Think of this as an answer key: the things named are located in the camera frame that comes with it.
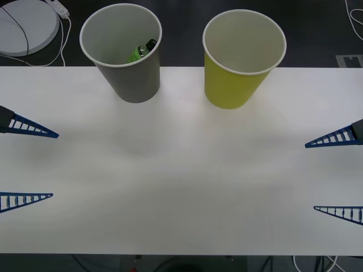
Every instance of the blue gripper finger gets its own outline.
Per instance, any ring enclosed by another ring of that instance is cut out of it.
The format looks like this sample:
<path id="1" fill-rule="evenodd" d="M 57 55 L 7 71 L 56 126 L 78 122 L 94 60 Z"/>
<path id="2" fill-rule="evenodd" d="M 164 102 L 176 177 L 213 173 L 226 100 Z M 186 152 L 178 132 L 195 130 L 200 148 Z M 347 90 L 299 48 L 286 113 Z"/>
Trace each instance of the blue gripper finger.
<path id="1" fill-rule="evenodd" d="M 363 145 L 363 119 L 307 144 L 306 148 Z"/>
<path id="2" fill-rule="evenodd" d="M 0 106 L 0 133 L 58 138 L 59 134 Z"/>

